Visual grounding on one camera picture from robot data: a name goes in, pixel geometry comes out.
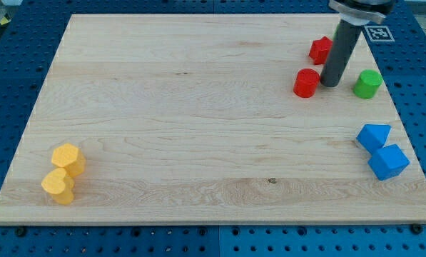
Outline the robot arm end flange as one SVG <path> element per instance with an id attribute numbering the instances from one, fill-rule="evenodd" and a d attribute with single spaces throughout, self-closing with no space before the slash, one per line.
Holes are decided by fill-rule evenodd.
<path id="1" fill-rule="evenodd" d="M 329 0 L 328 6 L 340 18 L 355 26 L 370 22 L 382 24 L 393 10 L 396 0 Z"/>

